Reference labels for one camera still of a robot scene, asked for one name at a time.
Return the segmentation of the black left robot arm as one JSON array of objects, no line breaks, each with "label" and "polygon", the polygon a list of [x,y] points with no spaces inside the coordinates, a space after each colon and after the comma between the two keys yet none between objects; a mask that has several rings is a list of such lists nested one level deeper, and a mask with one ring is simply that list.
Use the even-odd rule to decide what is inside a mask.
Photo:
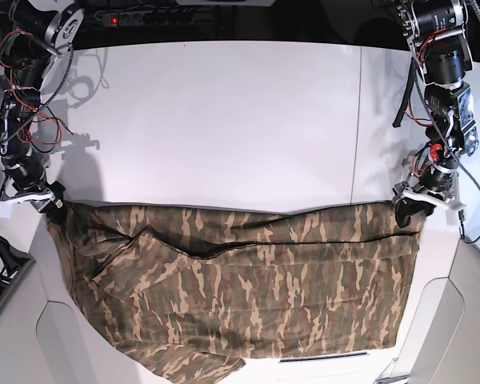
[{"label": "black left robot arm", "polygon": [[411,116],[416,90],[427,116],[416,123],[426,130],[423,148],[412,155],[406,179],[393,188],[397,224],[434,209],[459,212],[460,158],[478,148],[474,100],[466,73],[473,68],[466,38],[468,10],[464,1],[397,1],[403,34],[411,52],[406,89],[393,125]]}]

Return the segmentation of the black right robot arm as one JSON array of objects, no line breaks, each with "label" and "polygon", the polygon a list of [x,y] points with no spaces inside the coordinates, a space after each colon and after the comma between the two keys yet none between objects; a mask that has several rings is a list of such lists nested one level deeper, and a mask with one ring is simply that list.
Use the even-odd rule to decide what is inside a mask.
[{"label": "black right robot arm", "polygon": [[0,41],[0,158],[4,182],[0,218],[16,204],[37,212],[63,206],[63,187],[48,183],[48,153],[61,141],[65,124],[42,100],[42,85],[63,56],[74,55],[73,40],[84,19],[76,1],[12,1],[13,29]]}]

